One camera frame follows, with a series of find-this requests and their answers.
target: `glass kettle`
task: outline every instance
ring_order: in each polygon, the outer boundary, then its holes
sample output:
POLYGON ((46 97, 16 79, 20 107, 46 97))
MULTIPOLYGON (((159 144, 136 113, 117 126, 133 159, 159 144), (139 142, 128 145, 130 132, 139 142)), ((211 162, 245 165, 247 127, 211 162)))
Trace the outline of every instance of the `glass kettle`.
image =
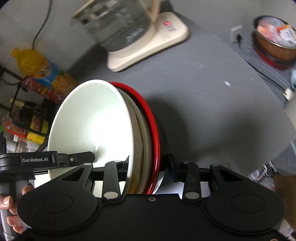
POLYGON ((158 0, 151 0, 151 11, 143 0, 91 0, 75 13, 73 19, 80 22, 106 51, 117 52, 151 32, 149 28, 159 11, 158 0))

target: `finger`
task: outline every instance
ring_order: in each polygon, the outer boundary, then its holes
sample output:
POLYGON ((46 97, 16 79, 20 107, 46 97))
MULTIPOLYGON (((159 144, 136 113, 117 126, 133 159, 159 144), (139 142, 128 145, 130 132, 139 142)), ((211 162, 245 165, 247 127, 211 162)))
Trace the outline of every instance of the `finger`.
POLYGON ((19 234, 22 234, 25 229, 23 227, 19 228, 19 227, 12 227, 14 231, 16 231, 19 234))
POLYGON ((17 215, 17 202, 15 202, 11 209, 9 209, 9 211, 13 214, 13 215, 17 215))
POLYGON ((11 196, 0 196, 0 209, 10 209, 12 204, 13 200, 11 196))
POLYGON ((13 227, 22 227, 22 223, 20 222, 20 219, 18 216, 9 216, 7 217, 7 222, 10 226, 13 227))
POLYGON ((25 187, 22 189, 22 194, 25 195, 27 192, 29 192, 29 191, 31 191, 31 190, 33 190, 33 189, 34 189, 33 185, 32 185, 32 184, 29 184, 29 185, 25 186, 25 187))

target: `yellow bottle cap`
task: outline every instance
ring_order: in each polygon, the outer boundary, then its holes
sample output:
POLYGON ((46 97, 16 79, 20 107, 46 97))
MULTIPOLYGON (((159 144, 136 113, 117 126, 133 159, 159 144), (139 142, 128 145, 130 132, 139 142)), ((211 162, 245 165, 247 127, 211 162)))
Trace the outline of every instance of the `yellow bottle cap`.
POLYGON ((11 56, 12 57, 16 57, 19 54, 20 50, 18 48, 15 48, 12 52, 11 52, 11 56))

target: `silver rivet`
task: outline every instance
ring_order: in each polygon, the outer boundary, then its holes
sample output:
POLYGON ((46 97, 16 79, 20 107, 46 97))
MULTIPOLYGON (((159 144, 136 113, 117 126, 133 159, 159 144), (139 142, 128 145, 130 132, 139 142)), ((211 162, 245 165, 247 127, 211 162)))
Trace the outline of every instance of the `silver rivet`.
POLYGON ((198 199, 200 195, 197 192, 188 192, 185 193, 185 197, 188 199, 198 199))
POLYGON ((117 192, 106 192, 106 193, 104 193, 104 197, 107 199, 115 199, 118 197, 118 193, 117 192))
POLYGON ((156 198, 155 197, 150 197, 150 198, 148 198, 148 201, 155 202, 156 201, 156 198))

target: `wall socket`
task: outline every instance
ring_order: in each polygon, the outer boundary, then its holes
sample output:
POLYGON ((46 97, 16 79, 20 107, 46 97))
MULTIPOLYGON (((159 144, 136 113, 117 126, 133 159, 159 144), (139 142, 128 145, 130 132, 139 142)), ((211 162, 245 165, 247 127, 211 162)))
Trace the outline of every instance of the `wall socket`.
POLYGON ((243 26, 236 26, 230 29, 230 39, 231 42, 236 43, 237 42, 237 35, 240 34, 242 36, 242 29, 243 26))

